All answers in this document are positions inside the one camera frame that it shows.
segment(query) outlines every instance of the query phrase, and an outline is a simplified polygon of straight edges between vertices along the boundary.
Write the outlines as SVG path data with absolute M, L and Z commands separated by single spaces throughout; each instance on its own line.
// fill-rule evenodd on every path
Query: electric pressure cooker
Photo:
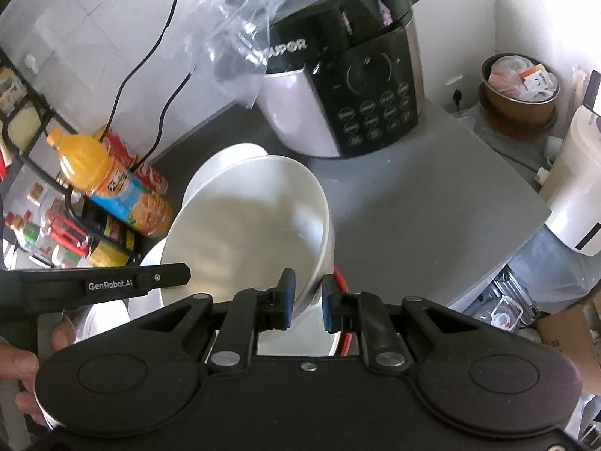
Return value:
M 321 0 L 272 23 L 257 104 L 286 146 L 354 157 L 417 125 L 424 102 L 417 1 Z

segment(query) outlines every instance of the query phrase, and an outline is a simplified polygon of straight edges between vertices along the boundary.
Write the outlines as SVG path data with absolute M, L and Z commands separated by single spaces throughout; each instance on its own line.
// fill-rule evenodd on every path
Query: orange juice bottle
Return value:
M 46 142 L 56 149 L 69 183 L 92 202 L 150 238 L 159 238 L 169 230 L 173 211 L 165 199 L 144 187 L 96 139 L 65 135 L 56 126 Z

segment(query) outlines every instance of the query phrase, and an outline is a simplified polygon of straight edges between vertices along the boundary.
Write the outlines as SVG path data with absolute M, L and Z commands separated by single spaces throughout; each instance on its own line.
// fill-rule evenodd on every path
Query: white appliance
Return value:
M 601 118 L 580 107 L 540 196 L 552 213 L 546 225 L 566 246 L 601 251 Z

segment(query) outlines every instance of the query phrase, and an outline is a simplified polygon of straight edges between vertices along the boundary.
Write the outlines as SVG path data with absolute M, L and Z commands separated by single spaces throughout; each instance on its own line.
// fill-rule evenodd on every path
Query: white wall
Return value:
M 178 1 L 174 22 L 194 1 Z M 67 120 L 90 133 L 106 123 L 119 85 L 158 38 L 171 2 L 12 0 L 0 17 L 0 45 Z M 36 76 L 25 68 L 27 54 L 40 68 Z M 154 143 L 160 111 L 186 74 L 184 60 L 158 51 L 128 83 L 113 125 L 140 154 Z M 157 152 L 228 102 L 193 77 L 167 114 Z
M 497 50 L 540 59 L 557 71 L 563 91 L 559 123 L 563 135 L 571 117 L 572 69 L 601 70 L 601 0 L 497 0 Z
M 122 79 L 154 44 L 172 0 L 13 0 L 0 17 L 0 45 L 34 86 L 72 124 L 92 132 L 106 123 Z M 180 0 L 175 21 L 195 0 Z M 452 102 L 459 87 L 475 102 L 480 64 L 495 48 L 495 0 L 422 0 L 415 6 L 426 92 Z M 170 42 L 168 30 L 165 42 Z M 40 72 L 24 66 L 32 54 Z M 154 142 L 160 110 L 185 76 L 182 60 L 157 52 L 130 81 L 115 130 L 139 153 Z M 444 82 L 465 79 L 447 89 Z M 202 79 L 192 78 L 165 120 L 163 150 L 228 104 Z
M 495 54 L 495 0 L 421 0 L 414 12 L 426 96 L 454 110 L 453 92 L 459 89 L 462 108 L 475 104 L 480 68 Z M 461 75 L 461 81 L 445 85 Z

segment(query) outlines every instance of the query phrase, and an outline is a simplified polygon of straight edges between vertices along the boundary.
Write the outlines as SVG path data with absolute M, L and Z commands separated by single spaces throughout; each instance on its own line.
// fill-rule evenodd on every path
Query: finger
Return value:
M 67 317 L 63 316 L 62 321 L 56 326 L 52 333 L 52 351 L 57 352 L 61 349 L 67 348 L 75 342 L 75 327 L 73 322 Z
M 33 378 L 27 378 L 24 380 L 21 380 L 23 387 L 25 387 L 25 390 L 34 393 L 34 379 Z
M 35 354 L 0 342 L 0 378 L 34 378 L 38 367 Z
M 46 419 L 44 419 L 44 414 L 42 414 L 41 411 L 31 414 L 31 419 L 33 419 L 33 421 L 40 426 L 44 426 L 45 428 L 48 427 L 48 423 L 46 422 Z
M 28 391 L 17 393 L 17 396 L 14 398 L 14 403 L 17 404 L 17 408 L 23 414 L 41 413 L 40 407 L 35 401 L 35 397 Z

